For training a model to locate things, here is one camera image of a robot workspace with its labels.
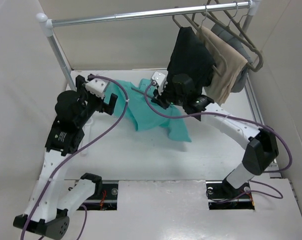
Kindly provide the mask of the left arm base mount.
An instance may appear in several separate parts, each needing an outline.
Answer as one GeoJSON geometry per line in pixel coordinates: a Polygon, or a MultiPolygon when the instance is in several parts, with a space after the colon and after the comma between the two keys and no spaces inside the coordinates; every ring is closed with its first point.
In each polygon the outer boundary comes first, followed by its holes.
{"type": "Polygon", "coordinates": [[[87,198],[83,205],[89,211],[115,211],[117,210],[119,181],[104,180],[100,194],[87,198]]]}

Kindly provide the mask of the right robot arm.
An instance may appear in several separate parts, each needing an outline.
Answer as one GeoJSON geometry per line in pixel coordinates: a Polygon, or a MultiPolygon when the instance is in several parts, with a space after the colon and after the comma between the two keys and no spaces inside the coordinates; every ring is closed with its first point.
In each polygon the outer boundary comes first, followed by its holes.
{"type": "Polygon", "coordinates": [[[243,149],[241,163],[220,184],[224,198],[232,199],[245,189],[245,184],[260,176],[278,156],[277,136],[260,123],[235,117],[202,93],[202,89],[186,74],[178,74],[168,81],[166,75],[156,71],[151,76],[154,87],[152,102],[163,109],[181,106],[184,117],[194,117],[217,128],[236,141],[243,149]]]}

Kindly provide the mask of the teal t shirt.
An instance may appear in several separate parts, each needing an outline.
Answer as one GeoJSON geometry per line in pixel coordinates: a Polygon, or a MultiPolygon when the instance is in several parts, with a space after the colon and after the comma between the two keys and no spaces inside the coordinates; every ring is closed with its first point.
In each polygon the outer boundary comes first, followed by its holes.
{"type": "MultiPolygon", "coordinates": [[[[147,131],[156,127],[161,127],[166,130],[167,137],[173,141],[192,142],[186,124],[182,118],[170,119],[156,114],[146,103],[144,95],[131,89],[134,87],[145,91],[150,85],[151,80],[146,78],[141,79],[138,87],[129,81],[117,80],[117,82],[126,90],[129,97],[129,103],[124,117],[133,123],[136,131],[147,131]]],[[[113,115],[120,117],[125,106],[125,94],[118,85],[110,83],[110,86],[105,92],[105,100],[107,102],[109,102],[109,97],[112,93],[118,96],[113,115]]],[[[149,100],[149,102],[156,111],[163,115],[173,117],[182,115],[180,110],[175,106],[171,105],[167,109],[163,109],[157,104],[152,103],[151,100],[149,100]]]]}

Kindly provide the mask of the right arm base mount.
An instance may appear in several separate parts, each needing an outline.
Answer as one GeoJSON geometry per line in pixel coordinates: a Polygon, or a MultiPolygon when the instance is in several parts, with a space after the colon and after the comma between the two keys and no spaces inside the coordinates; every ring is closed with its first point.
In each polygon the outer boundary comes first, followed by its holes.
{"type": "Polygon", "coordinates": [[[206,181],[209,210],[254,210],[254,201],[248,182],[234,189],[220,180],[206,181]]]}

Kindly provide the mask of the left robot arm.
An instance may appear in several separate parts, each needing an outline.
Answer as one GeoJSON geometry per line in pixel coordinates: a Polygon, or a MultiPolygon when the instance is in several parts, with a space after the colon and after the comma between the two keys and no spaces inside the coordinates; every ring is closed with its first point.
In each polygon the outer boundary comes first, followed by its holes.
{"type": "Polygon", "coordinates": [[[24,239],[26,232],[51,240],[62,239],[71,215],[86,199],[102,194],[102,178],[85,173],[75,187],[64,197],[60,196],[73,157],[105,135],[102,133],[86,145],[80,145],[87,134],[84,127],[95,112],[113,115],[118,96],[113,93],[109,102],[104,100],[106,90],[115,82],[99,75],[78,75],[75,78],[76,89],[65,90],[58,95],[56,117],[45,143],[39,179],[26,210],[13,220],[13,226],[21,229],[20,239],[24,239]]]}

